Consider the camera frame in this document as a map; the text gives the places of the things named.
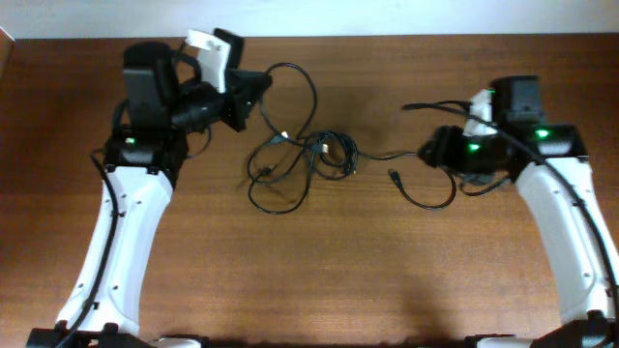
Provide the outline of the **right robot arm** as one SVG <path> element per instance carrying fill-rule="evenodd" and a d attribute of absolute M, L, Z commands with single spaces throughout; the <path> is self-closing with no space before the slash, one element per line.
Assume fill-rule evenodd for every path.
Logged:
<path fill-rule="evenodd" d="M 442 126 L 420 148 L 419 157 L 463 178 L 507 172 L 535 220 L 554 276 L 559 328 L 532 339 L 474 335 L 467 338 L 468 346 L 617 346 L 618 252 L 574 126 L 502 125 L 491 134 Z"/>

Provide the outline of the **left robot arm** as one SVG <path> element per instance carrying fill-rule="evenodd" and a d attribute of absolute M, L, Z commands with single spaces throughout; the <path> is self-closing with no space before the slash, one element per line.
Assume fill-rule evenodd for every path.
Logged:
<path fill-rule="evenodd" d="M 188 136 L 224 122 L 242 131 L 270 87 L 265 72 L 240 69 L 244 41 L 226 32 L 187 39 L 196 56 L 166 43 L 124 52 L 127 96 L 94 159 L 103 182 L 96 227 L 75 287 L 51 329 L 29 347 L 143 347 L 139 307 L 152 244 L 189 158 Z"/>

